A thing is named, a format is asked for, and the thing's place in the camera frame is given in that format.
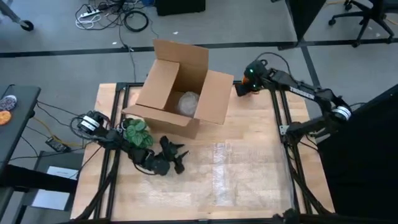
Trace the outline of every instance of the plastic bag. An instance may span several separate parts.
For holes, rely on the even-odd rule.
[[[184,116],[193,117],[197,110],[199,95],[194,92],[186,92],[178,101],[177,111]]]

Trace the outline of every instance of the floor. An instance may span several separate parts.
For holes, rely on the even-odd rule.
[[[26,32],[8,18],[2,20],[1,83],[39,86],[42,88],[40,101],[74,113],[85,113],[94,107],[99,83],[133,82],[134,69],[128,53],[96,50],[120,49],[122,45],[118,28],[87,31],[75,26],[74,14],[84,3],[87,1],[15,0],[13,10],[23,19],[32,21],[35,30]],[[157,16],[154,8],[145,8],[143,11],[153,20],[152,28],[161,39],[189,44],[221,44],[213,45],[214,48],[210,49],[209,68],[233,74],[237,80],[241,79],[245,66],[261,52],[277,52],[290,63],[292,75],[296,79],[309,84],[319,80],[323,88],[331,88],[348,103],[367,102],[398,83],[398,64],[395,59],[398,44],[363,44],[356,49],[339,44],[337,40],[355,39],[360,30],[359,18],[337,19],[333,27],[328,25],[332,15],[344,12],[342,4],[325,5],[305,35],[305,40],[309,42],[332,40],[333,45],[323,43],[280,52],[276,47],[248,47],[242,43],[296,41],[284,1],[208,0],[205,12],[165,17]],[[388,18],[398,21],[397,15],[391,14]],[[136,19],[133,25],[139,26],[140,22]],[[398,33],[398,26],[389,25]],[[133,48],[150,47],[155,38],[150,29],[132,33],[123,27],[121,36]],[[364,39],[385,37],[387,33],[373,22],[364,34]],[[308,51],[309,57],[304,57],[303,51]],[[133,52],[132,55],[136,65],[136,81],[144,82],[154,53],[147,50]],[[267,59],[272,67],[285,70],[281,60],[273,57]],[[311,118],[319,116],[320,111],[315,103],[307,102],[307,107]],[[62,111],[45,109],[63,123],[68,123],[71,118]],[[59,125],[40,109],[36,113],[58,137],[64,141],[78,141],[67,127]],[[30,121],[29,126],[45,131],[35,121]],[[44,144],[45,138],[37,133],[26,129],[23,136],[36,149],[51,151]],[[33,155],[29,146],[21,141],[13,156]],[[35,160],[21,159],[13,161],[13,164],[33,168]],[[1,224],[12,222],[21,197],[21,194],[13,195]],[[37,220],[36,223],[47,223],[44,216],[43,220]],[[60,219],[60,222],[65,221],[65,215],[60,215]]]

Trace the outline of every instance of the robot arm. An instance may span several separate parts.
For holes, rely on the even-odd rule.
[[[282,127],[281,134],[287,137],[289,143],[297,144],[309,133],[318,133],[314,135],[316,137],[334,133],[351,117],[350,107],[330,89],[315,88],[295,80],[286,72],[274,68],[267,69],[266,65],[266,60],[255,60],[246,67],[242,84],[235,85],[238,96],[263,89],[290,91],[316,102],[322,111],[321,117],[304,123],[293,122],[288,127]]]

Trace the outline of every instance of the chair wheel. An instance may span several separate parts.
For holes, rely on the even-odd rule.
[[[353,46],[354,48],[358,47],[359,45],[361,45],[361,43],[359,41],[354,42],[351,46]]]
[[[391,44],[392,43],[392,37],[387,38],[387,44]]]
[[[350,11],[353,8],[352,4],[348,4],[345,6],[346,11]]]
[[[33,23],[31,23],[31,21],[24,21],[24,22],[26,23],[27,27],[21,25],[22,29],[24,29],[24,30],[26,30],[26,31],[32,31],[32,30],[35,28],[35,27],[33,26]]]
[[[333,26],[336,23],[336,19],[329,20],[329,26]]]

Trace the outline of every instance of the office chair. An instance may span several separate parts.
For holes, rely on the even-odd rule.
[[[354,16],[363,17],[362,21],[359,23],[360,25],[362,25],[362,29],[361,32],[359,32],[356,42],[352,44],[353,47],[357,47],[361,44],[362,35],[369,24],[369,20],[371,19],[377,22],[381,27],[383,27],[384,30],[386,30],[390,34],[390,37],[386,40],[386,43],[390,44],[392,42],[394,32],[391,30],[389,26],[387,26],[386,22],[384,22],[384,19],[386,18],[387,12],[398,12],[398,0],[370,0],[370,1],[373,3],[372,8],[364,6],[363,4],[354,0],[346,0],[344,5],[347,11],[349,11],[353,7],[352,4],[357,6],[362,11],[347,12],[343,14],[334,15],[329,20],[329,25],[332,26],[336,23],[336,18],[339,17],[354,17]]]

